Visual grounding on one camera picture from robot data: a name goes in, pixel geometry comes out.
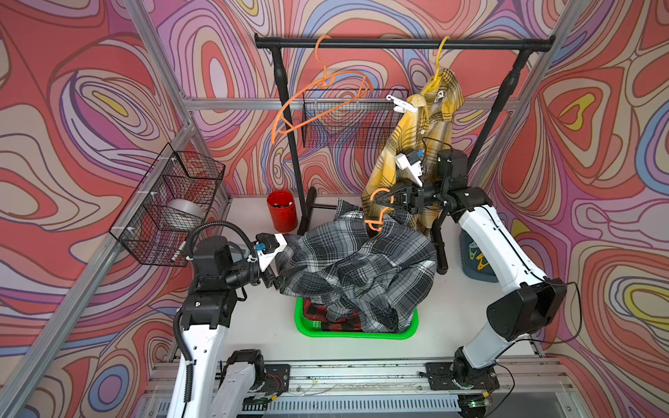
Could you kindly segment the orange hanger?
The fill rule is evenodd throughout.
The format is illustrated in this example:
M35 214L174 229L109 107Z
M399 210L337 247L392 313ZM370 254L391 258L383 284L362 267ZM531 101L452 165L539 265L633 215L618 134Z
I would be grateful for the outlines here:
M287 136L296 131L297 129L304 127L305 125L308 125L314 122L315 120L318 120L319 118L323 118L324 116L329 115L329 113L332 113L335 110L339 110L340 108L345 106L345 104L348 105L357 101L358 99L365 98L369 96L369 94L375 91L369 77L360 71L340 70L336 72L329 72L328 66L320 58L320 47L323 41L331 39L332 38L329 35L322 35L315 41L315 50L314 50L315 60L322 66L323 76L313 81L309 85L305 86L298 92L296 92L296 94L294 94L294 96L290 97L289 99L282 100L282 108L280 108L280 111L275 117L275 120L273 121L272 125L272 132L270 135L270 142L272 145L275 144L278 136L282 135ZM284 111L288 111L289 115L291 115L290 111L291 104L296 99L299 99L304 93L309 92L311 90L320 90L320 91L329 90L333 87L333 85L339 78L346 78L347 76L357 76L358 78L360 78L360 84L358 85L357 90L355 91L354 94L348 96L347 101L342 102L341 104L338 104L338 106L335 106L334 108L328 111L324 111L324 113L318 114L313 118L306 119L305 121L297 125L295 125L293 122L289 122L287 116L284 115Z
M364 224L369 231L381 233L384 227L384 216L391 210L390 205L395 202L391 190L386 187L377 188L369 196L370 209L365 215Z

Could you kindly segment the red black plaid shirt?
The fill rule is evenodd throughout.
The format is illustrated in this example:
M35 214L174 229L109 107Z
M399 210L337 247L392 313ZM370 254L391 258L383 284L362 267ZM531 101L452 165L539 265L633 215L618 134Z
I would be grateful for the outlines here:
M346 314L330 312L326 307L317 305L309 299L302 300L302 316L316 324L324 332L362 332L362 322L357 311Z

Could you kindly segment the teal clothespin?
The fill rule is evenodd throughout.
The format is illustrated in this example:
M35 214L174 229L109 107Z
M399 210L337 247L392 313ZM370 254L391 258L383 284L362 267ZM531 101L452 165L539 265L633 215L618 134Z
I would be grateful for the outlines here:
M473 260L476 260L477 257L478 257L479 254L480 254L480 250L479 250L478 245L477 245L475 242L471 242L471 243L468 245L468 252L469 252L469 257L470 257L470 259L471 259L472 261L473 261Z

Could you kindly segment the grey plaid shirt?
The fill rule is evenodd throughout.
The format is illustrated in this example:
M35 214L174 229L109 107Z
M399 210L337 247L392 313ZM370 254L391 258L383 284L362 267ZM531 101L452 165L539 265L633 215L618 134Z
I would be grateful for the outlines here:
M280 293L339 315L355 310L366 333L406 332L434 284L434 245L404 211L385 215L383 231L374 236L360 207L339 200L334 214L304 235L287 236L275 258L285 278Z

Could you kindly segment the yellow clothespin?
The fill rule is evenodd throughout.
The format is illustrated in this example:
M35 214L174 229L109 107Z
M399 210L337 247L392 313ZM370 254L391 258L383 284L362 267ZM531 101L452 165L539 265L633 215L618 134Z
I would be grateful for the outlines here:
M479 254L476 257L476 260L477 260L477 271L482 271L484 270L484 268L487 268L490 265L484 254Z

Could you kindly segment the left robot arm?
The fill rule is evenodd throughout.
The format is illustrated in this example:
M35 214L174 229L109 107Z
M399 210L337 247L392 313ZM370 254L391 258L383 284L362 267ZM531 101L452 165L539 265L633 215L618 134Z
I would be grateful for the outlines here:
M282 234L260 233L245 250L234 250L222 236L195 247L195 276L172 324L181 358L168 416L235 417L244 407L267 405L287 390L288 370L269 372L258 349L220 357L233 310L247 299L245 288L273 286L271 265L286 246Z

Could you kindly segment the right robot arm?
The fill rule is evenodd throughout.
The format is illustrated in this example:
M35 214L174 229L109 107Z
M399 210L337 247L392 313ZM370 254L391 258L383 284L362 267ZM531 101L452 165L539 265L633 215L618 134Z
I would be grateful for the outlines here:
M549 278L519 247L499 219L486 192L469 186L468 157L448 148L437 153L437 178L422 180L422 151L395 156L395 168L405 173L393 186L382 186L371 201L384 211L404 210L421 214L437 206L439 216L432 223L430 238L437 250L437 271L446 273L448 261L441 227L446 218L461 226L491 267L503 297L486 309L487 322L468 344L458 348L444 372L428 372L433 388L498 388L493 381L496 360L518 341L528 340L551 324L567 293L567 285Z

